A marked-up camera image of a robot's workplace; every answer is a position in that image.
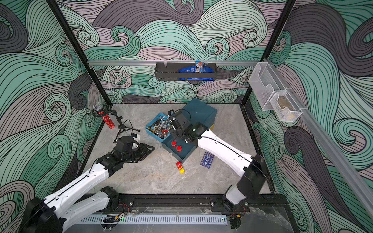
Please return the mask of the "teal drawer cabinet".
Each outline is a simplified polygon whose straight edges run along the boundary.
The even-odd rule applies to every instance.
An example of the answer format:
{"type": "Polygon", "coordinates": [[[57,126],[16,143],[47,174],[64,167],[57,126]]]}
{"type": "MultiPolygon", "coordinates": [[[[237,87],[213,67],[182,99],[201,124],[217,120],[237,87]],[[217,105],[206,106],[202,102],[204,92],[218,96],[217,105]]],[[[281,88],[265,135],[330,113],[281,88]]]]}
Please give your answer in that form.
{"type": "Polygon", "coordinates": [[[182,151],[178,153],[176,147],[172,147],[173,138],[173,126],[171,134],[162,142],[162,146],[165,150],[170,152],[178,162],[185,162],[192,152],[198,147],[198,137],[200,137],[206,130],[211,129],[217,110],[198,99],[192,99],[183,108],[179,109],[188,119],[188,122],[184,126],[189,126],[188,136],[189,143],[183,141],[176,141],[177,146],[182,147],[182,151]]]}

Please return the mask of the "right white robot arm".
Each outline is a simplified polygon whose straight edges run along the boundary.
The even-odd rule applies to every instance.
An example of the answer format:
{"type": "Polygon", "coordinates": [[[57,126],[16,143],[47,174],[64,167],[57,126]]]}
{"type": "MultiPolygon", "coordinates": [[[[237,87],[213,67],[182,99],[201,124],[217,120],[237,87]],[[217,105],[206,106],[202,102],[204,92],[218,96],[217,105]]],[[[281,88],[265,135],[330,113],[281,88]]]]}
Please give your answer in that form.
{"type": "Polygon", "coordinates": [[[244,153],[226,143],[204,124],[192,124],[182,110],[170,110],[168,117],[173,129],[171,134],[175,140],[193,144],[213,154],[225,162],[241,179],[230,186],[222,200],[226,205],[237,205],[245,199],[254,199],[260,193],[267,176],[263,171],[264,162],[258,155],[244,153]]]}

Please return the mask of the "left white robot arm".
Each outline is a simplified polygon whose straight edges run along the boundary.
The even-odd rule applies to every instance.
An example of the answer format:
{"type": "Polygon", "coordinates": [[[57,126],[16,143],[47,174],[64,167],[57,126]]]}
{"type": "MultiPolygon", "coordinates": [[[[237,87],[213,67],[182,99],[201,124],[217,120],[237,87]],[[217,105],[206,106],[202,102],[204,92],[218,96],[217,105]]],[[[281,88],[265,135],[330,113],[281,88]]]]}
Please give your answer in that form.
{"type": "Polygon", "coordinates": [[[138,163],[155,148],[137,142],[132,136],[117,140],[114,149],[95,160],[91,168],[56,192],[28,202],[21,222],[21,233],[64,233],[68,228],[98,211],[116,211],[121,204],[119,193],[104,187],[81,200],[89,190],[102,183],[124,164],[138,163]]]}

